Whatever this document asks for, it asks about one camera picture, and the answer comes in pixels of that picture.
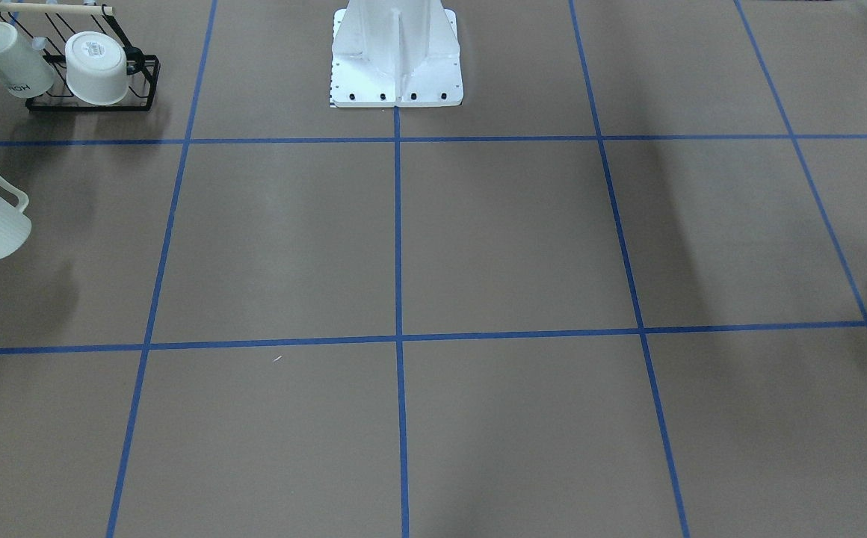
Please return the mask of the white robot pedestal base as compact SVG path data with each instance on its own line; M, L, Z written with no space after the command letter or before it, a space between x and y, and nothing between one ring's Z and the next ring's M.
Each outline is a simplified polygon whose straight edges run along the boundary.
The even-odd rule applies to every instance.
M454 107L464 100L457 14L440 1L351 1L332 16L329 103Z

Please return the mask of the white HOME mug on rack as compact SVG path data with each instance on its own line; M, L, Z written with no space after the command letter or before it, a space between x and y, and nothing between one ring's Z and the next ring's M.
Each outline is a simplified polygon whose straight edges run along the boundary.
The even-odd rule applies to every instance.
M53 88L55 71L16 27L0 22L0 85L12 96L31 99Z

